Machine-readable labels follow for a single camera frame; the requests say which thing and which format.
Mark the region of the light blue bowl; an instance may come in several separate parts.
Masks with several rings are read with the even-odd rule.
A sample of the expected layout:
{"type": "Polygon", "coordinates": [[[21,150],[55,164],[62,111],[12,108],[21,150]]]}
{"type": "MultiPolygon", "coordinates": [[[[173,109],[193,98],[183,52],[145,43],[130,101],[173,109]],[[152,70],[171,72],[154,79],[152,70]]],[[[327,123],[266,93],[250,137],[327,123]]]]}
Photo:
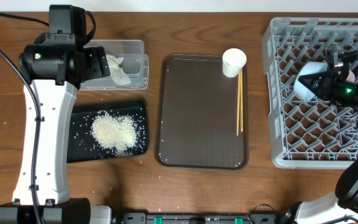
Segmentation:
{"type": "Polygon", "coordinates": [[[308,62],[306,63],[302,69],[299,71],[294,85],[293,91],[295,95],[305,101],[311,101],[315,94],[310,90],[310,87],[314,85],[317,80],[315,78],[310,78],[310,75],[315,73],[326,72],[328,70],[327,63],[324,62],[308,62]]]}

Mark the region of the cream plastic cup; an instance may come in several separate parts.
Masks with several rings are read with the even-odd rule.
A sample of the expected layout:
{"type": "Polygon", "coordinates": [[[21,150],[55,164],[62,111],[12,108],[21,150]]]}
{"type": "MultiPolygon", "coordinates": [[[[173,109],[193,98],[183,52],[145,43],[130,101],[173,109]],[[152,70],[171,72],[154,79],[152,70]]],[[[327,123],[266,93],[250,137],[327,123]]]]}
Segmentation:
{"type": "Polygon", "coordinates": [[[228,78],[236,77],[247,62],[241,49],[231,48],[223,53],[223,74],[228,78]]]}

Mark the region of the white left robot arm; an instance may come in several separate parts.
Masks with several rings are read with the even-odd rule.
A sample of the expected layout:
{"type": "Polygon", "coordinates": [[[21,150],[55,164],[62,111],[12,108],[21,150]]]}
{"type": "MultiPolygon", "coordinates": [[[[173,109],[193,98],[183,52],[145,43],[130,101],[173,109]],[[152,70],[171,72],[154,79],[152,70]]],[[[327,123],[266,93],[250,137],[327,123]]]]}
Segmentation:
{"type": "Polygon", "coordinates": [[[70,117],[80,86],[107,77],[102,47],[89,47],[91,13],[52,5],[49,31],[28,45],[15,71],[27,106],[24,155],[12,202],[0,205],[0,223],[118,223],[106,205],[71,198],[67,178],[70,117]]]}

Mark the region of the wooden chopstick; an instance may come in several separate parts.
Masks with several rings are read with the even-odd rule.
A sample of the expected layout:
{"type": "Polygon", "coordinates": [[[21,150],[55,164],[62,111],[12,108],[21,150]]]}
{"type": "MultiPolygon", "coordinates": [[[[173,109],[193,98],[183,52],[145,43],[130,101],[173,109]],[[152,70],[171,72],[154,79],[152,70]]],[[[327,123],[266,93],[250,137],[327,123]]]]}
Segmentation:
{"type": "Polygon", "coordinates": [[[239,73],[239,79],[240,79],[240,120],[241,120],[241,123],[240,123],[240,129],[241,129],[241,132],[244,131],[244,94],[243,94],[243,70],[241,69],[240,70],[240,73],[239,73]]]}
{"type": "Polygon", "coordinates": [[[239,135],[239,126],[240,126],[240,106],[241,106],[241,71],[238,73],[237,76],[237,130],[236,135],[239,135]]]}

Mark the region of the pink plastic cup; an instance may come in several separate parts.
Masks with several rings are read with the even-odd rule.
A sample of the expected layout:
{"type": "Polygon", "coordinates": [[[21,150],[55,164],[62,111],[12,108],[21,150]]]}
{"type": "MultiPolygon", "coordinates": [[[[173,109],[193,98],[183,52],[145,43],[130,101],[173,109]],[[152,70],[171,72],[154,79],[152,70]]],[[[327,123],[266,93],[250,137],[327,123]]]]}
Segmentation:
{"type": "Polygon", "coordinates": [[[348,70],[347,72],[338,72],[338,75],[342,81],[354,83],[356,80],[356,76],[351,70],[348,70]]]}

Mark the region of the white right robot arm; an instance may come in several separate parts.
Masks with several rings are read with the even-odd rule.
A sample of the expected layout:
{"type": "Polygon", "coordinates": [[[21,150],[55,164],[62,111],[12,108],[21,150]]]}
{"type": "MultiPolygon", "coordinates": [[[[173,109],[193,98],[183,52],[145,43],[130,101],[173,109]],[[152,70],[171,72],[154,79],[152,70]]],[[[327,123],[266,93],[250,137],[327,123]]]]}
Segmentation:
{"type": "MultiPolygon", "coordinates": [[[[308,62],[294,86],[307,89],[330,104],[358,109],[358,82],[347,79],[349,64],[357,58],[358,50],[355,50],[335,52],[326,63],[308,62]]],[[[281,222],[358,223],[358,159],[342,173],[333,193],[311,202],[294,204],[281,222]]]]}

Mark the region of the white tissue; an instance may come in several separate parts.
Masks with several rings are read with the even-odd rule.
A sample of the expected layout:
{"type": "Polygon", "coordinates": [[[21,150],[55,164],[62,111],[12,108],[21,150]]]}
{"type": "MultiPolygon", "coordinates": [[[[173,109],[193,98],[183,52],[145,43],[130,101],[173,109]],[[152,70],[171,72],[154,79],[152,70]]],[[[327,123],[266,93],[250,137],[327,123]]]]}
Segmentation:
{"type": "Polygon", "coordinates": [[[122,68],[123,57],[115,57],[113,55],[106,55],[110,77],[119,86],[128,85],[131,83],[130,78],[126,75],[122,68]]]}

